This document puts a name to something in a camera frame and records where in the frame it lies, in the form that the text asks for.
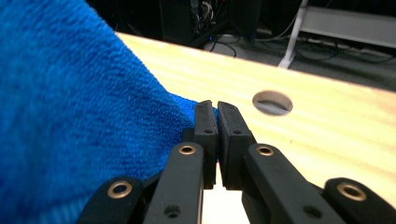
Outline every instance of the black cable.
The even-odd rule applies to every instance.
[[[364,63],[382,64],[382,65],[391,65],[391,66],[396,65],[396,63],[387,63],[387,62],[395,59],[396,55],[392,55],[392,56],[389,56],[386,59],[375,61],[375,60],[364,59],[364,58],[362,58],[362,56],[359,56],[359,55],[353,55],[353,54],[347,53],[347,50],[344,50],[343,52],[345,53],[346,56],[348,56],[350,58],[353,58],[354,60],[358,60],[358,61],[364,62]]]
[[[309,42],[307,39],[303,39],[303,43],[308,43],[311,49],[314,49],[314,47],[317,47],[317,46],[316,46],[317,44],[311,43],[311,42]],[[333,50],[334,50],[333,54],[332,54],[331,56],[329,56],[329,57],[326,57],[326,58],[310,58],[310,57],[307,57],[307,56],[303,55],[299,50],[297,50],[297,47],[298,47],[298,46],[296,46],[296,48],[295,48],[294,51],[295,51],[296,54],[299,55],[300,57],[302,57],[302,58],[304,58],[304,59],[307,59],[307,60],[310,60],[310,61],[315,61],[315,62],[324,62],[324,61],[328,61],[328,60],[330,60],[330,59],[335,58],[335,57],[339,54],[339,51],[340,51],[340,50],[339,50],[339,48],[338,48],[338,44],[335,43],[335,42],[334,42],[334,46],[325,46],[325,45],[323,45],[323,44],[320,44],[320,45],[321,45],[322,47],[327,47],[327,49],[333,49]]]

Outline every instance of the blue microfiber cloth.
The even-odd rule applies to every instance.
[[[0,222],[73,223],[109,178],[161,171],[195,102],[82,0],[0,8]]]

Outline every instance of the cable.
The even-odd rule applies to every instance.
[[[332,58],[335,58],[335,57],[339,54],[338,44],[335,43],[335,42],[333,42],[333,43],[334,43],[334,46],[329,46],[329,45],[324,45],[323,43],[312,43],[312,42],[308,41],[308,39],[303,39],[303,38],[302,38],[302,41],[303,41],[304,43],[307,43],[307,44],[309,45],[309,47],[310,47],[311,49],[314,49],[314,50],[323,51],[323,48],[315,49],[315,47],[317,47],[316,45],[321,45],[322,47],[327,47],[328,49],[334,49],[333,54],[332,54],[331,56],[329,56],[329,57],[326,57],[326,58],[310,58],[310,57],[307,57],[307,56],[303,55],[303,54],[302,54],[299,50],[297,50],[297,48],[296,48],[294,51],[297,53],[297,55],[299,55],[300,57],[302,57],[302,58],[304,58],[304,59],[307,59],[307,60],[310,60],[310,61],[315,61],[315,62],[324,62],[324,61],[328,61],[328,60],[330,60],[330,59],[332,59]]]
[[[294,21],[296,20],[296,18],[297,18],[297,14],[294,16],[294,18],[293,18],[293,20],[291,21],[291,23],[289,24],[288,28],[286,28],[286,29],[282,32],[282,34],[277,35],[277,36],[275,36],[275,37],[268,38],[268,39],[256,39],[256,41],[258,41],[258,42],[268,42],[268,41],[274,41],[274,40],[289,38],[289,37],[290,37],[289,35],[287,35],[287,36],[282,36],[282,35],[284,35],[284,34],[289,30],[289,28],[293,25],[293,23],[294,23]]]

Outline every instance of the round hole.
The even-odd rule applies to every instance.
[[[262,156],[272,156],[274,155],[274,151],[268,147],[258,147],[256,151]]]
[[[293,109],[291,99],[277,91],[262,91],[253,97],[254,106],[262,113],[272,116],[289,114]]]
[[[169,218],[177,218],[180,216],[180,207],[175,204],[168,205],[163,213]]]
[[[183,155],[191,155],[195,153],[195,147],[191,147],[191,146],[184,146],[181,147],[178,152],[180,152]]]
[[[307,216],[309,216],[311,218],[314,218],[314,219],[321,218],[321,212],[314,206],[305,206],[304,212],[306,213]]]
[[[114,182],[110,186],[110,188],[108,188],[107,195],[112,199],[121,199],[127,196],[128,194],[130,194],[131,191],[132,191],[132,184],[125,180],[120,180]]]
[[[366,193],[361,190],[358,186],[348,184],[348,183],[341,183],[337,186],[338,191],[346,196],[348,199],[362,202],[367,199]]]

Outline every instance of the light wood tabletop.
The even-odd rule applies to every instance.
[[[237,106],[257,141],[279,148],[309,182],[351,178],[396,206],[396,93],[118,35],[168,91]],[[262,113],[252,103],[262,91],[286,95],[292,110]],[[248,223],[240,193],[224,191],[205,191],[203,223]]]

